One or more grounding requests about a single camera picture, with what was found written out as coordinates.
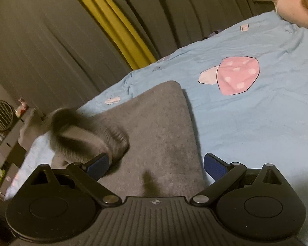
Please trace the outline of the grey knit pants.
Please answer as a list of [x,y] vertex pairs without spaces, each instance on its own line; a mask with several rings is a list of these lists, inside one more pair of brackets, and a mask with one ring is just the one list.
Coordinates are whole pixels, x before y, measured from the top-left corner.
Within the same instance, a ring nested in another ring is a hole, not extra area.
[[175,81],[91,117],[58,109],[49,139],[53,169],[108,154],[99,182],[121,198],[190,198],[206,186],[187,100]]

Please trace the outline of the dark desk with clutter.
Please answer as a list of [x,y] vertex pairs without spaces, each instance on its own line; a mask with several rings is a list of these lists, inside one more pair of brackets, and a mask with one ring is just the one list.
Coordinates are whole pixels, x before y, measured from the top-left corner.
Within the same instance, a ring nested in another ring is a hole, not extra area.
[[13,125],[7,131],[0,132],[0,201],[5,199],[6,191],[28,152],[18,143],[19,131],[24,125],[27,111],[20,117],[15,115]]

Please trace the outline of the grey cloth on desk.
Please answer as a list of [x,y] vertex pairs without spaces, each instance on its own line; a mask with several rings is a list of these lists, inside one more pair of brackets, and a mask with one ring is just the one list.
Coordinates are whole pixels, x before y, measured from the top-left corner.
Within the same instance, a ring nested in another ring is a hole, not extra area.
[[29,109],[27,114],[28,115],[24,121],[24,125],[19,131],[18,143],[26,151],[29,151],[33,142],[39,136],[43,135],[46,130],[44,127],[44,122],[36,109]]

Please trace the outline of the round black fan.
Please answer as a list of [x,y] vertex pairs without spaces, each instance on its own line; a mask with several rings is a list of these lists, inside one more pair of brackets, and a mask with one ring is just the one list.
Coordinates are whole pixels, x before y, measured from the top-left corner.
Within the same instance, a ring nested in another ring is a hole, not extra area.
[[7,131],[14,122],[14,110],[8,102],[0,100],[0,132]]

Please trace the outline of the light blue mushroom bedsheet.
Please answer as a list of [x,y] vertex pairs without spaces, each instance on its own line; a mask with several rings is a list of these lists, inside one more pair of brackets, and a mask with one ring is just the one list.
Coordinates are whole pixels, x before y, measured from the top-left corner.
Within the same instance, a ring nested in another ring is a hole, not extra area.
[[[180,83],[194,116],[201,153],[251,167],[274,163],[304,202],[307,218],[300,239],[308,245],[308,30],[274,12],[246,20],[201,42],[178,49],[157,63],[132,72],[80,111],[109,109],[105,101],[126,102],[168,80]],[[224,96],[198,82],[200,73],[229,56],[251,56],[260,74],[245,93]]]

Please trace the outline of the grey curtain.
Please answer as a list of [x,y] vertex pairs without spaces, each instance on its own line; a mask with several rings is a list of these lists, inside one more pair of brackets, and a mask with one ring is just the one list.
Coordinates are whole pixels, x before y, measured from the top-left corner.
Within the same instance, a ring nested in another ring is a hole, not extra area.
[[[113,0],[155,59],[271,11],[268,0]],[[49,113],[78,107],[133,71],[80,0],[0,0],[0,83]]]

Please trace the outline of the yellow curtain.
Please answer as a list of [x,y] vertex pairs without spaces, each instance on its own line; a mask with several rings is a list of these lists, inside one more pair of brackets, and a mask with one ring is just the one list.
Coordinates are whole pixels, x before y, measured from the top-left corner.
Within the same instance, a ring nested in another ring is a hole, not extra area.
[[116,45],[132,70],[156,61],[141,35],[113,0],[80,2]]

